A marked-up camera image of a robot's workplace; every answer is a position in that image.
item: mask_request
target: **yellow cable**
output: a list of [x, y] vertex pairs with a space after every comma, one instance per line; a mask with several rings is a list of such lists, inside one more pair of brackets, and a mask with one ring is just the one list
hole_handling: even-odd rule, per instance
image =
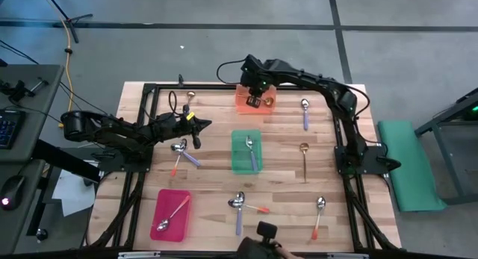
[[[46, 0], [48, 4], [50, 4], [50, 7], [53, 8], [55, 13], [57, 14], [59, 20], [61, 21], [61, 24], [63, 24], [63, 27], [65, 28], [65, 33], [66, 33], [66, 40], [68, 43], [68, 46], [66, 47], [67, 51], [71, 51], [71, 39], [69, 38], [69, 31], [68, 28], [66, 27], [65, 22], [63, 21], [63, 18], [61, 16], [60, 11], [58, 8], [56, 8], [50, 0]], [[69, 85], [69, 104], [68, 104], [68, 111], [72, 110], [72, 102], [73, 102], [73, 84], [72, 84], [72, 79], [69, 77], [69, 56], [71, 54], [69, 52], [66, 53], [66, 65], [65, 65], [65, 71], [66, 71], [66, 78], [68, 79], [68, 85]]]

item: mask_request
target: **purple handle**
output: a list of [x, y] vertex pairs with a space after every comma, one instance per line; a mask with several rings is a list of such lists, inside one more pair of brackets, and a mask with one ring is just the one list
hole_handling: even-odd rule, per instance
[[238, 208], [238, 219], [236, 220], [236, 235], [240, 236], [242, 232], [242, 209]]
[[308, 112], [304, 110], [304, 130], [308, 130]]
[[190, 156], [187, 152], [182, 152], [182, 154], [189, 159], [189, 161], [193, 162], [196, 166], [201, 166], [201, 163], [194, 157]]
[[257, 169], [257, 161], [255, 160], [255, 155], [254, 155], [254, 152], [251, 150], [251, 162], [252, 162], [252, 170], [254, 170], [254, 172], [257, 172], [258, 169]]

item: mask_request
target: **green cushion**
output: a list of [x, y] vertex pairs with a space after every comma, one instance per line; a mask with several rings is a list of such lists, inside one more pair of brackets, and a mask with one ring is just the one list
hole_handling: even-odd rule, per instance
[[436, 193], [435, 178], [423, 147], [409, 121], [380, 121], [388, 157], [402, 166], [390, 172], [400, 211], [443, 210], [446, 204]]

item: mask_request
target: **paper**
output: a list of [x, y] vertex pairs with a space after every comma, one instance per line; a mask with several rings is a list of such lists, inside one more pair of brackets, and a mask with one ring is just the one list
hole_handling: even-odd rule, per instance
[[[86, 160], [85, 162], [98, 166], [98, 163], [95, 161]], [[62, 169], [52, 198], [61, 199], [63, 216], [69, 216], [72, 213], [93, 206], [95, 202], [95, 187], [93, 185], [84, 185], [83, 178]]]

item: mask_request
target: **pink tray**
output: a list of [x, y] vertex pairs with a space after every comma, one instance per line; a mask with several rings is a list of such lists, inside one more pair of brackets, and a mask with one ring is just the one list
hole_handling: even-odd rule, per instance
[[192, 198], [170, 220], [170, 225], [166, 231], [156, 230], [161, 221], [169, 218], [186, 196], [190, 196], [190, 193], [186, 190], [162, 189], [159, 191], [155, 216], [152, 219], [151, 231], [149, 232], [152, 240], [181, 242], [186, 237]]

